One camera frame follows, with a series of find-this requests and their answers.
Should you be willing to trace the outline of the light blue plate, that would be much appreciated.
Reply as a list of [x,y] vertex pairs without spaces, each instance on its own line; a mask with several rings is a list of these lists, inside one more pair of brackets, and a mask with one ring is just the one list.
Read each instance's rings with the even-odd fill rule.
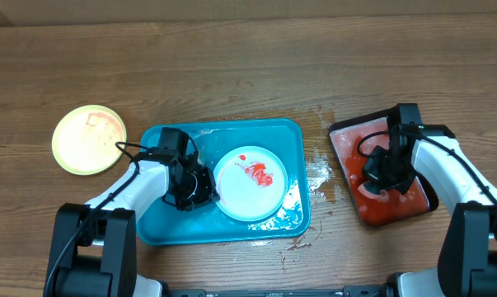
[[218,208],[228,217],[255,222],[270,217],[284,202],[288,175],[266,148],[243,146],[226,153],[213,170]]

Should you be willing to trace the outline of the yellow plate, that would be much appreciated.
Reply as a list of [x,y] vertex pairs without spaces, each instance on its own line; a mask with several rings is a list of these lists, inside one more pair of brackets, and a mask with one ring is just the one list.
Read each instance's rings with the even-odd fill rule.
[[51,148],[65,171],[86,176],[103,172],[121,157],[118,142],[127,140],[120,116],[100,105],[70,111],[54,129]]

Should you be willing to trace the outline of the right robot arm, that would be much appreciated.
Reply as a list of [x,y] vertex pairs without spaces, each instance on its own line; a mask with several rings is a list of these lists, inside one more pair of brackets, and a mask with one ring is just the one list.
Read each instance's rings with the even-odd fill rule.
[[497,296],[497,189],[462,152],[445,125],[425,125],[416,104],[387,113],[389,148],[367,155],[359,191],[377,198],[382,191],[409,190],[424,178],[451,215],[438,264],[396,278],[399,296]]

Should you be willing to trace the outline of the pink and black sponge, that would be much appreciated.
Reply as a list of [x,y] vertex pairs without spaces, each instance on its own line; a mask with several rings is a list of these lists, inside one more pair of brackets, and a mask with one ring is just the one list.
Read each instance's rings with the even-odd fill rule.
[[370,181],[362,183],[358,187],[358,191],[368,199],[381,200],[385,196],[384,190],[379,189],[375,184]]

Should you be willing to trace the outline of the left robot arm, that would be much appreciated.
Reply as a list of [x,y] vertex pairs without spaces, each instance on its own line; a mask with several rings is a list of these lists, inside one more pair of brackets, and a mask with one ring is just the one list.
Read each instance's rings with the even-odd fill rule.
[[157,146],[140,146],[128,171],[86,204],[55,217],[45,296],[163,296],[169,290],[137,272],[137,222],[157,200],[179,211],[218,201],[213,172],[194,140],[164,128]]

